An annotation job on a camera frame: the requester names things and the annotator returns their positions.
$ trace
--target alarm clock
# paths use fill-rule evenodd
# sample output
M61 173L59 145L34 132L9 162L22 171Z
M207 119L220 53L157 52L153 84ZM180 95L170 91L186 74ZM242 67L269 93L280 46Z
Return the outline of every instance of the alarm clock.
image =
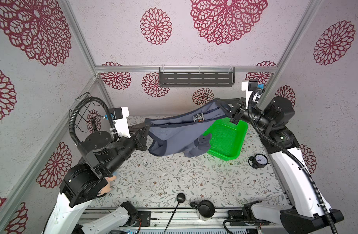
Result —
M269 160L263 154L257 153L254 156L249 157L248 164L254 169L264 168L269 163Z

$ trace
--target clock face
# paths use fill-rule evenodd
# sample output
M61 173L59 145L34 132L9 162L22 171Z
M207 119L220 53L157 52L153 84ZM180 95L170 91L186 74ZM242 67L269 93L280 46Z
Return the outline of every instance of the clock face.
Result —
M267 164L267 158L263 155L257 155L256 156L256 161L261 164L261 165L266 165Z

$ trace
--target floral tablecloth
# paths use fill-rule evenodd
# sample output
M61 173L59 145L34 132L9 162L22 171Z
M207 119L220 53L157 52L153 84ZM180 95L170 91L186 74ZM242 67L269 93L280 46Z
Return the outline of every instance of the floral tablecloth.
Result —
M130 117L130 125L145 118ZM112 190L105 197L95 199L91 207L118 207L130 201L135 207L175 207L176 195L186 194L182 207L191 201L208 199L216 207L240 207L242 204L261 200L268 204L286 205L287 200L270 165L253 169L248 157L265 154L257 133L248 127L240 156L223 161L207 153L187 158L184 153L156 157L148 150L135 151L117 171Z

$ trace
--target blue clip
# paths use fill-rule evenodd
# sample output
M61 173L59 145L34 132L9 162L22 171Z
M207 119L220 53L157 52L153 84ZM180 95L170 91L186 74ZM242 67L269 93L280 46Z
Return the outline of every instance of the blue clip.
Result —
M110 113L110 114L111 114L111 113ZM108 119L108 118L107 118L107 115L105 115L104 119ZM114 115L113 115L113 114L111 114L111 119L114 119Z

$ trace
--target green basket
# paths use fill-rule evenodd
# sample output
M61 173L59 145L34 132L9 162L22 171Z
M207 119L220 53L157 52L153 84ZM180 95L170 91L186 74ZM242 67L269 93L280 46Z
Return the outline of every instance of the green basket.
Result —
M229 118L218 119L204 133L204 136L211 133L208 153L225 161L236 159L240 155L247 130L248 124L244 121L235 125Z

